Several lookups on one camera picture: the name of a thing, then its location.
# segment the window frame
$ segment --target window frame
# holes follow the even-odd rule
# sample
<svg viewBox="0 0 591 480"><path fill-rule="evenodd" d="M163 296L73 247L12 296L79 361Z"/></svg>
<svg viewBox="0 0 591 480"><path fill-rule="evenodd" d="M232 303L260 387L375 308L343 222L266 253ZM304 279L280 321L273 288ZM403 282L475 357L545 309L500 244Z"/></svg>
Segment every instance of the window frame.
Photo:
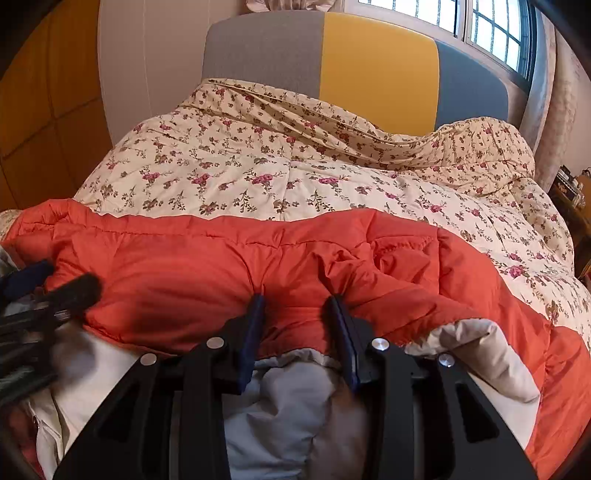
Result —
<svg viewBox="0 0 591 480"><path fill-rule="evenodd" d="M522 15L522 24L523 21L527 19L529 26L528 32L531 32L531 35L528 36L527 49L521 48L519 53L520 57L527 54L527 65L524 68L526 75L516 72L504 61L495 57L491 52L481 48L475 42L472 42L473 0L457 0L455 34L419 18L411 17L410 15L379 7L377 5L362 4L359 3L359 0L345 0L343 3L343 10L345 13L399 25L400 27L414 30L456 47L458 50L466 53L468 56L488 67L502 80L507 80L517 85L525 93L529 93L530 91L535 63L537 27L534 8L531 8L531 6L528 6L528 8L525 9L521 8L522 5L528 3L527 0L519 0L519 11Z"/></svg>

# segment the window pane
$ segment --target window pane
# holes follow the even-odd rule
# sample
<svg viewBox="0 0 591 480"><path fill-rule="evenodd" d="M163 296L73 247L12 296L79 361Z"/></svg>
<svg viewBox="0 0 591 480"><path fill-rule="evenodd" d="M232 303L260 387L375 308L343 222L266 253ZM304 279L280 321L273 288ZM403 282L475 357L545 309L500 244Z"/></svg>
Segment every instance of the window pane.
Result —
<svg viewBox="0 0 591 480"><path fill-rule="evenodd" d="M375 5L376 7L383 7L392 10L392 0L372 0L371 4Z"/></svg>
<svg viewBox="0 0 591 480"><path fill-rule="evenodd" d="M509 0L509 33L515 38L521 38L521 18L517 0Z"/></svg>
<svg viewBox="0 0 591 480"><path fill-rule="evenodd" d="M507 65L513 70L517 70L517 64L519 63L519 44L509 39L509 50L507 51Z"/></svg>
<svg viewBox="0 0 591 480"><path fill-rule="evenodd" d="M396 11L414 17L417 12L417 0L396 0Z"/></svg>
<svg viewBox="0 0 591 480"><path fill-rule="evenodd" d="M478 32L476 32L476 44L485 50L491 50L492 24L480 17L478 19Z"/></svg>
<svg viewBox="0 0 591 480"><path fill-rule="evenodd" d="M439 26L448 32L455 33L456 26L456 3L454 0L441 0L441 14L439 15Z"/></svg>
<svg viewBox="0 0 591 480"><path fill-rule="evenodd" d="M478 11L488 18L492 18L492 0L478 0Z"/></svg>
<svg viewBox="0 0 591 480"><path fill-rule="evenodd" d="M472 14L472 43L474 43L476 40L475 39L475 35L476 35L476 14Z"/></svg>
<svg viewBox="0 0 591 480"><path fill-rule="evenodd" d="M494 20L499 27L507 30L507 0L495 0Z"/></svg>
<svg viewBox="0 0 591 480"><path fill-rule="evenodd" d="M505 49L507 47L507 35L502 30L495 28L495 39L492 43L492 54L505 61Z"/></svg>
<svg viewBox="0 0 591 480"><path fill-rule="evenodd" d="M437 0L418 0L418 17L425 22L437 25Z"/></svg>

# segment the pink flower print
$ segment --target pink flower print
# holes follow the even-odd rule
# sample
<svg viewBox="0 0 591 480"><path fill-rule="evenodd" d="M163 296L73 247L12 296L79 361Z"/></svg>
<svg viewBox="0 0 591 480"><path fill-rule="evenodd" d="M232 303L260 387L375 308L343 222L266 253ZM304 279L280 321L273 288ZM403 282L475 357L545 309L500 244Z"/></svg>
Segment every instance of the pink flower print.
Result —
<svg viewBox="0 0 591 480"><path fill-rule="evenodd" d="M523 275L525 268L522 265L514 265L509 269L509 275L513 278L517 278Z"/></svg>
<svg viewBox="0 0 591 480"><path fill-rule="evenodd" d="M144 176L142 177L144 180L148 180L148 184L152 185L154 183L154 181L160 176L160 173L158 173L157 171L154 173L146 173L144 174Z"/></svg>
<svg viewBox="0 0 591 480"><path fill-rule="evenodd" d="M271 175L270 173L264 173L263 175L254 177L252 179L252 184L256 185L257 183L269 183L271 180L273 180L273 175Z"/></svg>
<svg viewBox="0 0 591 480"><path fill-rule="evenodd" d="M207 179L210 177L211 175L209 173L204 173L203 175L201 175L200 177L197 177L195 179L193 179L191 181L191 183L195 184L195 185L199 185L200 187L204 187L207 185Z"/></svg>
<svg viewBox="0 0 591 480"><path fill-rule="evenodd" d="M339 184L339 179L334 179L331 177L328 178L323 178L318 180L319 183L321 183L322 185L334 185L337 186Z"/></svg>

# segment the flower pattern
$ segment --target flower pattern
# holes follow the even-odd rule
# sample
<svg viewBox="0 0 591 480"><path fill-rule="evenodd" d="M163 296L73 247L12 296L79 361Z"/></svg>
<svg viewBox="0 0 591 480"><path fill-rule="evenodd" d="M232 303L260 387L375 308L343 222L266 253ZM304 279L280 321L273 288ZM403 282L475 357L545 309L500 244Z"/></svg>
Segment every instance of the flower pattern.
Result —
<svg viewBox="0 0 591 480"><path fill-rule="evenodd" d="M492 118L394 135L338 106L205 80L134 128L80 188L97 213L298 220L373 208L440 226L487 255L512 293L591 349L591 298L564 220L515 127Z"/></svg>

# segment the bed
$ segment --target bed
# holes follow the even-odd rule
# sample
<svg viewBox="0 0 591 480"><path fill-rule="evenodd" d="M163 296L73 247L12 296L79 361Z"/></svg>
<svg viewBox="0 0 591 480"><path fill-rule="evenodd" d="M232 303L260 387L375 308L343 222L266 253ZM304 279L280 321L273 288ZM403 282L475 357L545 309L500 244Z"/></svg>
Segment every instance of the bed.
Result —
<svg viewBox="0 0 591 480"><path fill-rule="evenodd" d="M393 25L274 12L214 25L203 75L172 113L123 138L74 199L114 216L292 221L375 209L427 222L486 254L515 297L591 349L591 296L574 277L569 232L505 122L504 85L483 66ZM0 237L17 214L0 214ZM46 474L136 358L72 336L65 380L31 399ZM588 419L545 417L553 444L528 446L541 478Z"/></svg>

